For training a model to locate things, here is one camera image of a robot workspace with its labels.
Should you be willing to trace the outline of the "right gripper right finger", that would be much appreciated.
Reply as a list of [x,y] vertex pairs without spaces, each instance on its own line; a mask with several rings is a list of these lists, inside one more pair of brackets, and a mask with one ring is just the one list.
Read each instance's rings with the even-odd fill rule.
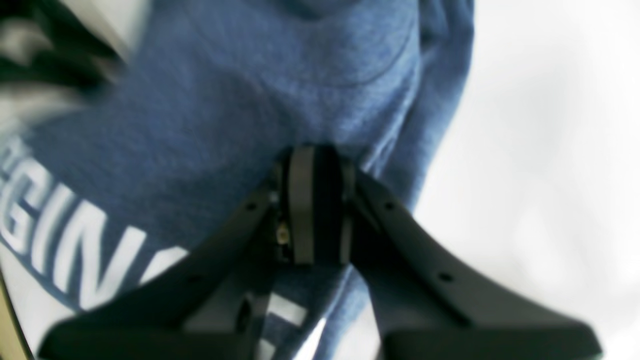
[[599,360],[588,324],[529,300],[435,241],[386,187],[342,161],[349,260],[366,281],[378,360]]

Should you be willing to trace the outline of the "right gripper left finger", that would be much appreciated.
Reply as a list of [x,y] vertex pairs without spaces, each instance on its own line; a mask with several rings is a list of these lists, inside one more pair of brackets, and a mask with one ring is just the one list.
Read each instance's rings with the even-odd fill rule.
[[301,146],[222,229],[153,280],[46,335],[42,360],[272,360],[275,278],[314,263],[315,150]]

